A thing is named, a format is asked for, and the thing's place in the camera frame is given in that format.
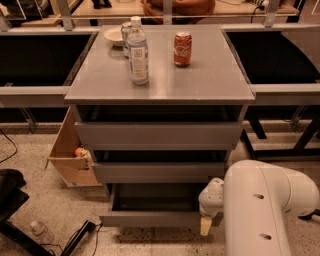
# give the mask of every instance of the small bottle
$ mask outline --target small bottle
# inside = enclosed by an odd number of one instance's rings
[[[48,230],[48,227],[41,221],[32,221],[30,230],[40,243],[51,243],[54,240],[54,234]]]
[[[146,34],[141,27],[141,18],[131,18],[131,29],[127,38],[129,48],[130,75],[133,83],[149,82],[148,44]]]

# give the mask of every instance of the black chair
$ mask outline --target black chair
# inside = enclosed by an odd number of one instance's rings
[[[22,248],[35,256],[52,256],[40,244],[32,240],[8,221],[29,198],[20,190],[26,184],[21,172],[14,169],[0,169],[0,233],[18,243]],[[82,228],[70,240],[61,256],[70,255],[86,232],[91,232],[96,225],[86,221]]]

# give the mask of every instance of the cabinet top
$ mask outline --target cabinet top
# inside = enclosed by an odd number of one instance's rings
[[[122,48],[106,41],[103,26],[65,97],[67,104],[242,104],[250,89],[219,25],[143,26],[149,48],[149,83],[135,85]],[[174,36],[192,35],[191,64],[176,67]]]

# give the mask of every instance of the speckled floor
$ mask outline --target speckled floor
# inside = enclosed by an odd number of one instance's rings
[[[33,220],[43,221],[54,234],[50,241],[64,247],[72,234],[89,220],[99,224],[99,215],[107,210],[107,196],[101,187],[67,187],[53,165],[46,167],[47,157],[57,136],[56,131],[39,127],[34,134],[8,130],[7,135],[17,145],[18,153],[0,164],[0,168],[20,170],[27,181],[23,187],[30,199],[11,217],[10,221],[37,240],[30,232]],[[292,143],[286,133],[271,134],[281,138],[279,144]],[[0,160],[10,155],[14,147],[0,135]],[[254,141],[254,147],[261,146]],[[248,159],[244,145],[239,142],[232,153],[229,164]],[[320,162],[276,162],[308,174],[320,187]],[[302,221],[286,215],[285,226],[294,256],[320,255],[320,219]],[[87,234],[72,255],[92,255],[96,246],[97,233]],[[199,228],[110,228],[102,227],[98,233],[95,255],[224,255],[224,222],[211,229],[208,237],[199,235]],[[46,246],[56,255],[60,249]],[[0,234],[0,255],[29,255],[17,244]]]

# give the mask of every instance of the white object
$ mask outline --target white object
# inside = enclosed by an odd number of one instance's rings
[[[107,29],[104,31],[103,36],[105,39],[111,41],[114,46],[122,47],[121,26]]]
[[[200,193],[200,213],[201,218],[200,234],[207,236],[212,224],[212,219],[222,211],[223,208],[223,180],[212,179],[208,186]]]
[[[48,228],[41,221],[32,221],[31,224],[30,224],[30,230],[31,230],[31,233],[33,235],[41,236],[41,235],[44,235],[47,232]]]
[[[127,38],[129,48],[130,75],[132,82],[143,85],[149,82],[148,44],[141,27],[141,18],[131,18],[131,29]]]
[[[32,221],[30,230],[40,244],[51,243],[54,240],[54,233],[41,221]]]
[[[227,256],[289,256],[282,212],[312,213],[319,202],[305,174],[259,161],[232,165],[224,180]]]

